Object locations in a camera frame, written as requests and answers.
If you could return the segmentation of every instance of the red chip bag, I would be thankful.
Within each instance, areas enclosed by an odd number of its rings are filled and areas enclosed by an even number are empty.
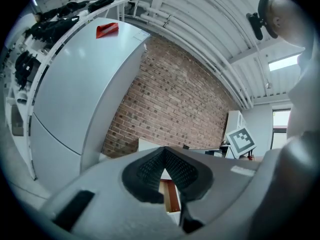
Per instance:
[[[97,26],[96,27],[96,34],[95,34],[95,38],[101,38],[103,36],[106,36],[110,33],[116,32],[119,30],[119,26],[118,23],[110,23],[110,24],[106,24],[106,25],[101,25],[101,26]]]

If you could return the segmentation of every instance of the floor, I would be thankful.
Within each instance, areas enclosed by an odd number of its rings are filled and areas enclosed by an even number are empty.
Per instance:
[[[0,162],[1,170],[18,200],[39,209],[50,193],[33,180],[5,125],[3,83],[0,80]]]

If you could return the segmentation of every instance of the ceiling light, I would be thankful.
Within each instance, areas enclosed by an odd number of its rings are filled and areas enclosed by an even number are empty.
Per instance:
[[[270,71],[279,70],[279,69],[297,64],[298,63],[297,59],[299,55],[300,54],[297,54],[288,58],[280,59],[278,61],[269,63]]]
[[[32,0],[32,2],[34,3],[35,6],[38,6],[36,0]]]

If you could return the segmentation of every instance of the person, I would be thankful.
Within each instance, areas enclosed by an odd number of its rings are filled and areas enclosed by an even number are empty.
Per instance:
[[[298,56],[301,75],[288,92],[292,108],[287,139],[306,131],[320,130],[320,52],[319,35],[311,19],[295,0],[260,0],[258,14],[247,14],[257,39],[265,27],[272,38],[305,48]]]

